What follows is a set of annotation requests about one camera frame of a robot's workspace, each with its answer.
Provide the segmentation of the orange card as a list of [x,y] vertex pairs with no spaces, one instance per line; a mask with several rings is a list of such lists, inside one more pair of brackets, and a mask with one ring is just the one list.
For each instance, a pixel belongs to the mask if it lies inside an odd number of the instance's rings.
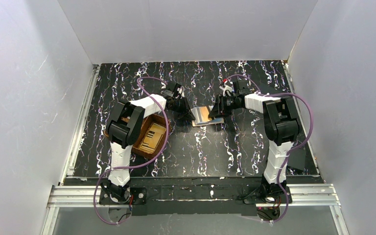
[[196,126],[205,125],[212,121],[212,118],[209,117],[209,114],[210,114],[209,106],[195,107],[195,108],[192,108],[191,111],[195,117],[195,120],[193,121],[193,125],[196,125]]

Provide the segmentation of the black striped yellow card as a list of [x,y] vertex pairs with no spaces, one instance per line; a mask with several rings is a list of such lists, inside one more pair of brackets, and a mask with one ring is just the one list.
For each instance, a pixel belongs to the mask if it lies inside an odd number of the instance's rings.
[[151,124],[142,138],[138,149],[144,153],[153,154],[165,133],[166,127],[156,123]]

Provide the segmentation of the brown woven basket card holder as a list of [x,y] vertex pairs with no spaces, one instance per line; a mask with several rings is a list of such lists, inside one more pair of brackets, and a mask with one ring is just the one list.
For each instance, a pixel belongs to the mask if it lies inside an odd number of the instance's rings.
[[125,164],[132,154],[151,160],[166,143],[169,125],[163,116],[152,114],[142,118],[136,114],[110,119],[104,135],[111,144],[112,162]]

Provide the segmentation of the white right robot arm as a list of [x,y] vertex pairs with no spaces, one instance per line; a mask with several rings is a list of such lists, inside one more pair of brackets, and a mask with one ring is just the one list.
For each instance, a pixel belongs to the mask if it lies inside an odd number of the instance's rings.
[[222,94],[215,98],[210,118],[227,117],[234,109],[244,108],[263,114],[264,130],[269,139],[269,154],[260,197],[274,197],[285,193],[285,168],[293,143],[301,132],[299,115],[290,93],[264,96],[250,91],[245,80],[232,84],[227,79],[220,85]]

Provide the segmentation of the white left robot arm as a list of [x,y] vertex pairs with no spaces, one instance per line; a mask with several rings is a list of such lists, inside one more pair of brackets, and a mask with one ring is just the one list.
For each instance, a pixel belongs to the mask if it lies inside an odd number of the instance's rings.
[[105,135],[111,147],[111,165],[108,182],[102,189],[115,202],[122,203],[130,198],[127,183],[130,181],[131,150],[141,134],[143,120],[166,109],[177,112],[183,119],[195,119],[184,91],[181,84],[169,81],[159,94],[148,94],[138,100],[120,100],[110,114]]

